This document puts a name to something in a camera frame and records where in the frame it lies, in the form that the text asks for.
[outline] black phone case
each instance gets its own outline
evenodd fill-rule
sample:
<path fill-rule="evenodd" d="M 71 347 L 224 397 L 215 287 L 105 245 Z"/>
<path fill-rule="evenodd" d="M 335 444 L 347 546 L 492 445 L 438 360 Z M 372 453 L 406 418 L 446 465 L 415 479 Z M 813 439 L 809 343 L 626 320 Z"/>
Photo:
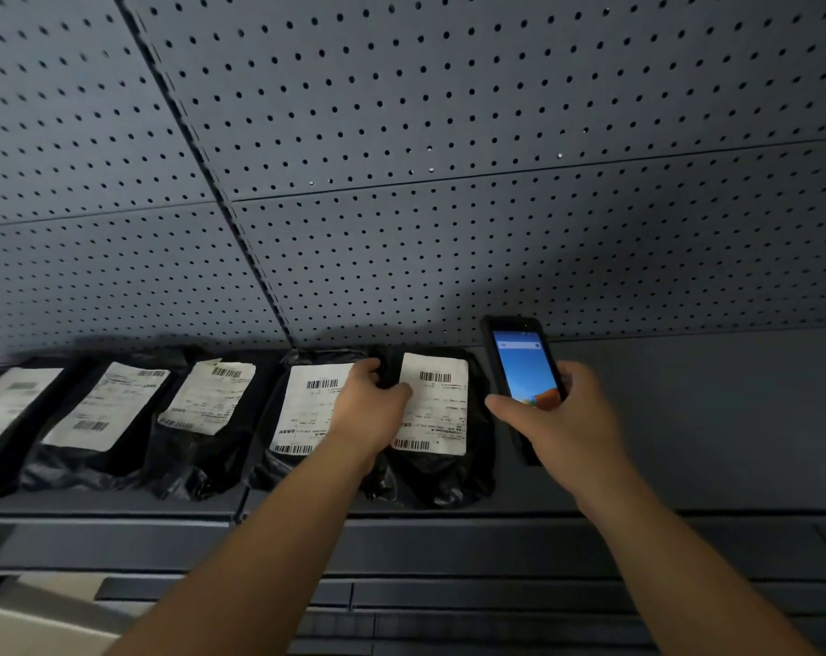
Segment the black phone case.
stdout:
<path fill-rule="evenodd" d="M 523 324 L 528 325 L 526 329 L 521 328 Z M 498 353 L 498 346 L 495 344 L 495 337 L 492 334 L 495 329 L 501 330 L 502 325 L 504 325 L 503 328 L 505 330 L 509 331 L 528 330 L 537 332 L 540 336 L 540 340 L 544 342 L 543 352 L 547 355 L 547 360 L 550 362 L 550 366 L 553 369 L 553 377 L 556 379 L 556 388 L 559 390 L 559 395 L 562 400 L 567 399 L 568 392 L 565 390 L 565 385 L 561 383 L 561 377 L 559 376 L 558 369 L 556 368 L 556 361 L 553 359 L 550 348 L 546 344 L 547 341 L 543 335 L 543 329 L 538 320 L 534 318 L 494 318 L 491 316 L 485 316 L 482 320 L 480 320 L 479 326 L 483 333 L 485 354 L 489 359 L 489 365 L 492 368 L 492 373 L 495 375 L 495 382 L 498 385 L 499 393 L 505 396 L 510 395 L 510 386 L 507 384 L 507 377 L 504 374 L 504 366 L 501 363 L 501 357 Z M 537 453 L 535 453 L 535 448 L 531 445 L 531 441 L 529 441 L 528 438 L 518 430 L 515 430 L 510 426 L 507 426 L 507 428 L 510 430 L 510 439 L 514 443 L 516 452 L 522 458 L 522 462 L 527 464 L 529 467 L 542 467 L 543 463 L 541 463 L 540 459 L 537 457 Z"/>

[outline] perforated metal panel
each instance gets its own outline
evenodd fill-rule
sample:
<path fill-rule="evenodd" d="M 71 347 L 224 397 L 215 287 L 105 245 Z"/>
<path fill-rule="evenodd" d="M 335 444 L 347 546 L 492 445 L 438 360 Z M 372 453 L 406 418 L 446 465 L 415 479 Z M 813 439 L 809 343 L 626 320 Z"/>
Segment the perforated metal panel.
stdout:
<path fill-rule="evenodd" d="M 235 205 L 300 343 L 826 319 L 826 142 Z"/>
<path fill-rule="evenodd" d="M 112 0 L 0 0 L 0 223 L 208 194 Z"/>
<path fill-rule="evenodd" d="M 214 205 L 0 225 L 0 358 L 285 343 Z"/>
<path fill-rule="evenodd" d="M 826 0 L 133 0 L 234 200 L 826 138 Z"/>

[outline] hand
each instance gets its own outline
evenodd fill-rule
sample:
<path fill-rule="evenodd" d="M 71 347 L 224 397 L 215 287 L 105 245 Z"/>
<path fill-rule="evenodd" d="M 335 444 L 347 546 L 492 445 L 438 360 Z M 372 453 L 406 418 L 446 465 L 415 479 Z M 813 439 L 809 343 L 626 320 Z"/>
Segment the hand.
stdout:
<path fill-rule="evenodd" d="M 413 395 L 408 384 L 378 389 L 374 371 L 379 367 L 379 359 L 364 359 L 353 365 L 334 403 L 328 430 L 330 436 L 355 444 L 371 459 L 397 435 L 404 408 Z"/>
<path fill-rule="evenodd" d="M 571 377 L 571 391 L 553 411 L 498 395 L 488 396 L 485 405 L 531 441 L 550 476 L 592 518 L 604 502 L 642 482 L 623 449 L 617 417 L 596 374 L 573 361 L 557 365 L 563 376 Z"/>

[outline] black poly mailer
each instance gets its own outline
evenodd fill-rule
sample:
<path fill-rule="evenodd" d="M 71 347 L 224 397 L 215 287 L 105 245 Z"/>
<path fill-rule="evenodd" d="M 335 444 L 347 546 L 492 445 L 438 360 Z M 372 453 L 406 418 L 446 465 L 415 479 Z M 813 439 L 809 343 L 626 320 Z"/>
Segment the black poly mailer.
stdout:
<path fill-rule="evenodd" d="M 141 484 L 192 501 L 238 484 L 282 357 L 233 352 L 192 366 L 155 410 Z"/>
<path fill-rule="evenodd" d="M 270 450 L 270 445 L 276 436 L 276 426 L 283 410 L 283 404 L 286 401 L 286 389 L 291 368 L 296 365 L 352 364 L 369 357 L 385 359 L 385 353 L 378 348 L 344 348 L 336 350 L 292 350 L 286 355 L 283 360 L 283 367 L 286 372 L 276 383 L 276 387 L 270 395 L 270 401 L 261 421 L 258 423 L 255 439 L 252 442 L 250 462 L 247 465 L 247 468 L 250 469 L 247 477 L 250 488 L 263 491 L 273 490 L 280 481 L 288 476 L 289 472 L 306 458 L 306 454 L 309 454 L 312 449 L 310 444 L 298 446 L 297 451 L 305 454 L 297 456 Z M 381 374 L 383 370 L 381 367 L 378 374 Z M 373 498 L 378 493 L 387 494 L 394 491 L 394 488 L 382 478 L 385 470 L 386 461 L 382 454 L 379 454 L 374 469 L 365 476 L 360 486 L 369 498 Z"/>
<path fill-rule="evenodd" d="M 460 348 L 392 348 L 388 368 L 391 384 L 396 384 L 400 378 L 404 352 L 467 361 L 464 454 L 450 456 L 428 451 L 398 451 L 389 447 L 384 452 L 388 469 L 381 478 L 386 491 L 378 495 L 416 509 L 455 509 L 489 497 L 495 491 L 495 424 L 484 404 L 489 394 L 489 380 L 483 369 L 473 354 Z"/>
<path fill-rule="evenodd" d="M 91 365 L 87 359 L 34 359 L 0 374 L 0 496 L 18 487 L 40 429 Z"/>
<path fill-rule="evenodd" d="M 21 469 L 21 487 L 114 491 L 134 485 L 154 408 L 188 366 L 175 348 L 101 359 L 41 429 Z"/>

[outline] forearm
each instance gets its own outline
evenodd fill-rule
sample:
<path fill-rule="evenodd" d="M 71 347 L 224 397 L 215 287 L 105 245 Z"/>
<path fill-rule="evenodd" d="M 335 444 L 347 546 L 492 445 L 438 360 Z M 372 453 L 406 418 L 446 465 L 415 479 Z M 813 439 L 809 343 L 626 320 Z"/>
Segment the forearm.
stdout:
<path fill-rule="evenodd" d="M 817 653 L 643 481 L 593 520 L 662 653 Z"/>
<path fill-rule="evenodd" d="M 370 460 L 332 435 L 110 654 L 283 653 Z"/>

